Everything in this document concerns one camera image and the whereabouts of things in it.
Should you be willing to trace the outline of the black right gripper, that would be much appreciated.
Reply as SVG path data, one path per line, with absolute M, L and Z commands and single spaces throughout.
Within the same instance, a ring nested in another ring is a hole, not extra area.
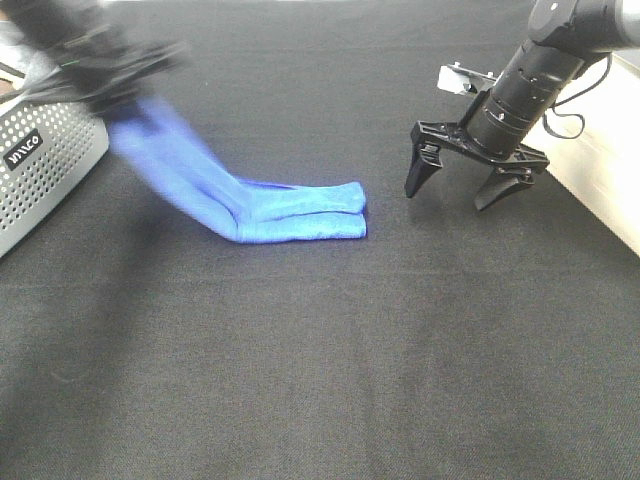
M 476 194 L 474 205 L 478 211 L 531 188 L 533 172 L 541 173 L 549 165 L 544 152 L 523 143 L 532 126 L 531 121 L 514 113 L 492 90 L 480 91 L 457 122 L 416 122 L 411 131 L 413 148 L 404 184 L 406 197 L 413 198 L 443 168 L 441 149 L 496 168 Z

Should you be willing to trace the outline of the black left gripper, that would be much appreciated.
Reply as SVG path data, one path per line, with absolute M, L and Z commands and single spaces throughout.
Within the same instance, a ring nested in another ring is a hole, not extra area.
M 118 29 L 94 29 L 44 53 L 56 70 L 29 87 L 32 103 L 82 103 L 99 116 L 146 92 L 146 79 L 185 61 L 181 43 L 137 43 Z

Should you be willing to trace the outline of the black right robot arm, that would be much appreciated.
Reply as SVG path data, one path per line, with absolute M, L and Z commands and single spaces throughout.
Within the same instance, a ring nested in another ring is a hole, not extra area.
M 523 140 L 559 105 L 561 91 L 593 64 L 639 45 L 636 1 L 538 1 L 527 37 L 498 76 L 456 64 L 442 66 L 438 86 L 473 101 L 457 122 L 417 122 L 405 194 L 413 197 L 442 167 L 450 150 L 491 167 L 476 194 L 482 211 L 531 187 L 548 166 L 547 156 Z

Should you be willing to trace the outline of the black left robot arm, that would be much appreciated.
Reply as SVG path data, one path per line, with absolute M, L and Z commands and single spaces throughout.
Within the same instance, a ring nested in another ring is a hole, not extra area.
M 1 10 L 54 65 L 18 90 L 32 103 L 79 102 L 109 116 L 141 96 L 147 77 L 182 62 L 182 45 L 129 41 L 96 1 L 3 1 Z

